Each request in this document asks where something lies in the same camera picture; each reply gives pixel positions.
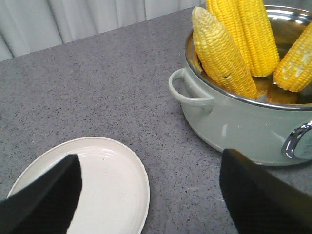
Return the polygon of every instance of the metal handle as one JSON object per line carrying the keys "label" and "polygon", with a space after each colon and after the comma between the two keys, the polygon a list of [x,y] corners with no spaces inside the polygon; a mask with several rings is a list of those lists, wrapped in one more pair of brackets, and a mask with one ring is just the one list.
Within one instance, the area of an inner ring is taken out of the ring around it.
{"label": "metal handle", "polygon": [[294,129],[286,139],[282,154],[289,158],[311,159],[312,158],[312,120]]}
{"label": "metal handle", "polygon": [[204,94],[205,97],[199,97],[199,98],[187,97],[185,95],[182,95],[173,86],[173,83],[176,80],[187,81],[188,83],[189,82],[192,83],[192,85],[191,85],[192,90],[195,93],[197,93],[199,96],[203,96],[202,92],[199,90],[197,85],[192,81],[192,78],[190,77],[190,74],[188,73],[186,68],[181,68],[181,69],[179,69],[179,70],[177,70],[171,74],[171,76],[169,77],[170,92],[181,103],[184,103],[184,104],[187,104],[190,106],[202,107],[202,108],[210,110],[210,111],[212,110],[212,108],[214,106],[214,101],[215,101],[215,98],[213,96],[211,96],[207,93]]}

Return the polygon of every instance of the countertop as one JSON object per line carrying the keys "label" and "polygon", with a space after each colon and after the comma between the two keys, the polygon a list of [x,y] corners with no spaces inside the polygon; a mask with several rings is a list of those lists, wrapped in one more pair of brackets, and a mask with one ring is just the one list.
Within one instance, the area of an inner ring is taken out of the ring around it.
{"label": "countertop", "polygon": [[[141,159],[143,234],[237,233],[219,187],[221,153],[169,92],[191,9],[0,62],[0,200],[37,157],[68,140],[120,141]],[[267,170],[312,195],[312,163]]]}

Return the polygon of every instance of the stainless steel rim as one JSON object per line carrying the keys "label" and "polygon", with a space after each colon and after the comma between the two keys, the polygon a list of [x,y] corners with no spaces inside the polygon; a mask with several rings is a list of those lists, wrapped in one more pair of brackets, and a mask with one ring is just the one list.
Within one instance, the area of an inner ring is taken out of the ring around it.
{"label": "stainless steel rim", "polygon": [[[312,13],[305,11],[305,10],[300,10],[297,8],[291,8],[291,7],[285,7],[285,6],[275,6],[275,5],[266,5],[267,11],[270,12],[271,17],[280,17],[285,15],[286,12],[291,12],[291,14],[288,14],[289,20],[295,20],[300,16],[300,19],[303,20],[303,23],[309,23],[312,21]],[[312,110],[312,103],[307,103],[307,104],[293,104],[293,105],[286,105],[286,104],[275,104],[275,103],[268,103],[268,102],[260,102],[258,100],[246,98],[234,93],[230,93],[225,91],[224,89],[210,83],[207,81],[201,73],[194,68],[192,65],[190,58],[188,56],[188,46],[190,43],[190,38],[192,37],[193,31],[190,32],[189,36],[187,37],[186,43],[185,43],[185,58],[187,61],[187,64],[189,65],[190,69],[196,74],[197,77],[199,77],[203,82],[205,82],[208,86],[211,88],[217,90],[218,92],[236,99],[238,101],[242,101],[244,103],[248,103],[251,105],[256,105],[259,107],[264,107],[264,108],[270,108],[270,109],[278,109],[278,110],[285,110],[285,111],[311,111]]]}

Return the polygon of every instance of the pot rim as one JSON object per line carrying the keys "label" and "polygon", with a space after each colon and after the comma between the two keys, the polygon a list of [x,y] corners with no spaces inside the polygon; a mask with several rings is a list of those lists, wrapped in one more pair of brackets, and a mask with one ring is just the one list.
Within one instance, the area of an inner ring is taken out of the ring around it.
{"label": "pot rim", "polygon": [[[265,7],[267,9],[291,9],[293,11],[297,11],[297,12],[302,12],[302,13],[308,13],[310,15],[310,17],[312,18],[312,13],[306,10],[301,10],[298,8],[293,8],[293,7],[287,7],[287,6],[277,6],[277,5],[265,5]],[[187,36],[186,42],[185,42],[185,46],[184,46],[184,55],[186,58],[186,62],[188,64],[188,66],[190,67],[190,69],[195,73],[195,75],[200,78],[205,84],[207,84],[208,86],[210,86],[211,88],[213,88],[214,90],[230,97],[233,98],[235,100],[238,101],[242,101],[244,103],[247,104],[251,104],[251,105],[256,105],[256,106],[260,106],[260,107],[264,107],[264,108],[269,108],[269,109],[277,109],[277,110],[285,110],[285,111],[312,111],[312,103],[305,103],[305,104],[277,104],[277,103],[268,103],[268,102],[261,102],[255,99],[250,99],[238,94],[234,94],[231,92],[228,92],[212,83],[210,83],[208,80],[206,80],[204,77],[202,77],[202,75],[200,74],[200,72],[194,68],[194,66],[192,65],[192,63],[190,62],[189,56],[188,56],[188,44],[190,41],[190,37],[192,37],[193,35],[193,29],[191,30],[191,32],[189,33],[189,35]]]}

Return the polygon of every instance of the plate rim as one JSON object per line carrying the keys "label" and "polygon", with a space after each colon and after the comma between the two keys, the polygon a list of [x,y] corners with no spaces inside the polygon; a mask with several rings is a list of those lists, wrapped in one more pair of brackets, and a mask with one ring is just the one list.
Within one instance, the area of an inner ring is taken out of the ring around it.
{"label": "plate rim", "polygon": [[66,144],[70,144],[72,142],[75,142],[75,141],[80,141],[80,140],[89,140],[89,139],[97,139],[97,140],[105,140],[105,141],[111,141],[111,142],[114,142],[118,145],[120,145],[121,147],[124,147],[125,149],[127,149],[131,154],[132,156],[135,157],[136,161],[139,163],[141,169],[142,169],[142,172],[144,174],[144,180],[145,180],[145,183],[146,183],[146,195],[147,195],[147,200],[146,200],[146,207],[145,207],[145,211],[144,211],[144,217],[142,219],[142,223],[140,225],[140,228],[137,232],[137,234],[140,234],[142,232],[142,229],[145,225],[145,222],[146,222],[146,219],[147,219],[147,215],[148,215],[148,211],[149,211],[149,206],[150,206],[150,196],[151,196],[151,189],[150,189],[150,183],[149,183],[149,180],[148,180],[148,175],[147,175],[147,172],[146,172],[146,169],[144,167],[144,164],[142,163],[141,159],[138,157],[138,155],[131,149],[129,148],[127,145],[115,140],[115,139],[111,139],[111,138],[107,138],[107,137],[102,137],[102,136],[86,136],[86,137],[80,137],[80,138],[75,138],[75,139],[72,139],[72,140],[69,140],[69,141],[66,141],[66,142],[63,142],[59,145],[56,145],[54,146],[53,148],[49,149],[48,151],[44,152],[43,154],[41,154],[39,157],[37,157],[35,160],[33,160],[26,168],[25,170],[19,175],[19,177],[17,178],[17,180],[14,182],[14,184],[12,185],[8,195],[7,195],[7,198],[9,198],[10,196],[12,196],[12,192],[13,190],[15,189],[15,187],[17,186],[17,184],[19,183],[19,181],[21,180],[21,178],[24,176],[25,173],[27,173],[27,171],[37,162],[39,161],[42,157],[44,157],[45,155],[47,155],[48,153],[50,153],[51,151],[59,148],[59,147],[62,147]]}

